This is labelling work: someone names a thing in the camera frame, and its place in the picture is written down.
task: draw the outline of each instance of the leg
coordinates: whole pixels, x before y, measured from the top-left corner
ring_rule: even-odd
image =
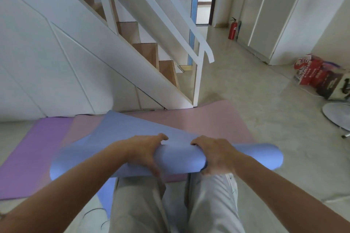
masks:
[[[237,183],[232,174],[204,177],[191,173],[187,202],[190,233],[244,233],[237,210]]]
[[[169,232],[161,199],[164,191],[155,177],[117,179],[109,232]]]

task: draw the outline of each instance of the rolled yoga mat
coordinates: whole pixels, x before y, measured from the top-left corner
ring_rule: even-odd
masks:
[[[163,141],[163,145],[154,154],[155,162],[162,174],[199,172],[205,167],[206,159],[203,151],[197,146],[190,145],[191,141],[198,137],[197,135],[109,111],[91,135],[74,142],[58,153],[52,162],[50,176],[52,179],[59,177],[112,142],[134,135],[155,135],[158,133],[164,133],[169,137],[169,140]],[[282,152],[272,144],[235,144],[234,147],[272,170],[280,167],[283,163]],[[151,175],[147,168],[140,165],[124,164],[112,177],[146,175]]]

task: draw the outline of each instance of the red fire extinguisher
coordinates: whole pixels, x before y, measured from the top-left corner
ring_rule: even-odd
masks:
[[[232,18],[231,20],[233,20],[233,22],[231,23],[229,39],[233,40],[234,39],[234,35],[236,34],[236,29],[237,29],[238,23],[236,22],[235,18]]]

